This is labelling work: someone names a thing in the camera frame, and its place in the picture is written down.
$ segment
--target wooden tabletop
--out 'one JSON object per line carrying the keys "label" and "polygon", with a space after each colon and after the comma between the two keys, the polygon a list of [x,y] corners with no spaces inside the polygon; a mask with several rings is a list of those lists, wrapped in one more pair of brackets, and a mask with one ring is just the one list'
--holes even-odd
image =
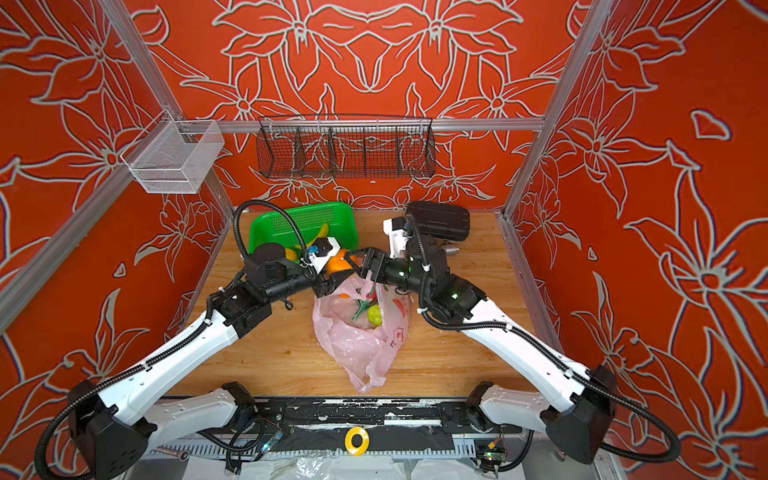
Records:
{"label": "wooden tabletop", "polygon": [[[396,212],[356,211],[361,247],[389,251],[382,222]],[[244,214],[243,241],[259,214]],[[522,293],[509,263],[493,213],[472,213],[469,238],[449,257],[449,266],[483,290],[507,315],[533,331]],[[232,232],[216,258],[192,319],[205,310],[208,293],[226,286],[243,267]],[[312,325],[314,295],[291,298],[294,309],[273,304],[273,315],[247,336],[195,369],[171,390],[174,395],[200,395],[225,382],[238,381],[255,396],[357,396],[346,372],[317,342]],[[491,350],[462,333],[429,326],[412,303],[409,337],[386,376],[386,384],[370,396],[467,396],[478,382],[491,380],[505,388],[533,390],[531,384]]]}

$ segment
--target red wall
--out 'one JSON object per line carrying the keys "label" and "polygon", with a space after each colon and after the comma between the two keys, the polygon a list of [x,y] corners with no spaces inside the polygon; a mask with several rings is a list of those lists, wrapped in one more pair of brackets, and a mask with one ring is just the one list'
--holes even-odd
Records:
{"label": "red wall", "polygon": [[[328,113],[433,118],[545,111],[588,2],[205,2],[126,5],[188,118]],[[341,200],[398,208],[504,203],[531,132],[439,135],[429,180],[267,180],[253,135],[228,135],[216,172],[235,204]]]}
{"label": "red wall", "polygon": [[764,2],[619,1],[515,211],[565,352],[682,439],[631,478],[768,475],[767,45]]}
{"label": "red wall", "polygon": [[[160,108],[95,0],[0,5],[0,288],[119,168]],[[199,195],[133,183],[0,336],[0,479],[32,453],[66,392],[157,348],[185,319],[226,221]],[[69,435],[54,470],[84,464]]]}

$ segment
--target yellow ring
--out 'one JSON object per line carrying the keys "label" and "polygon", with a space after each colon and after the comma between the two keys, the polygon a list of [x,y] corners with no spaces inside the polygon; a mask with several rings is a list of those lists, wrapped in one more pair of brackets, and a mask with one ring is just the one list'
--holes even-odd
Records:
{"label": "yellow ring", "polygon": [[[352,445],[352,437],[355,435],[360,435],[360,438],[362,439],[362,445],[359,447],[355,447]],[[370,443],[370,438],[368,437],[368,432],[363,427],[352,427],[349,429],[349,431],[346,433],[346,438],[344,439],[344,446],[346,447],[346,451],[349,452],[350,455],[354,455],[355,457],[357,455],[362,455],[366,452],[368,449],[368,444]]]}

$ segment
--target green plastic basket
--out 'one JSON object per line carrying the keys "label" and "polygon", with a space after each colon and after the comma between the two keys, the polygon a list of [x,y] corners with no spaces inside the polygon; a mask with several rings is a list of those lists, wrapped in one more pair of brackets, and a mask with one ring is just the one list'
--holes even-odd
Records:
{"label": "green plastic basket", "polygon": [[[342,248],[355,250],[359,242],[357,226],[352,208],[341,202],[309,205],[289,208],[288,214],[296,221],[301,235],[306,242],[311,242],[320,232],[323,223],[328,224],[328,236],[334,237]],[[291,248],[298,245],[296,234],[287,220],[277,212],[261,215],[250,226],[248,252],[253,252],[259,245],[279,243]]]}

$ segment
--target pink plastic bag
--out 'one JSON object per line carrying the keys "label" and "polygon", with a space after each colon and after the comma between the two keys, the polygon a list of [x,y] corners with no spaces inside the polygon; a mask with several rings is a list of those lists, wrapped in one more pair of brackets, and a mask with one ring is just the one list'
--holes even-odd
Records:
{"label": "pink plastic bag", "polygon": [[[365,312],[352,321],[358,300],[370,300],[374,286],[382,325],[373,327]],[[352,275],[331,295],[315,299],[312,318],[317,341],[344,367],[358,392],[366,393],[372,386],[384,385],[384,375],[408,337],[408,300],[396,293],[394,286],[363,280],[357,275]]]}

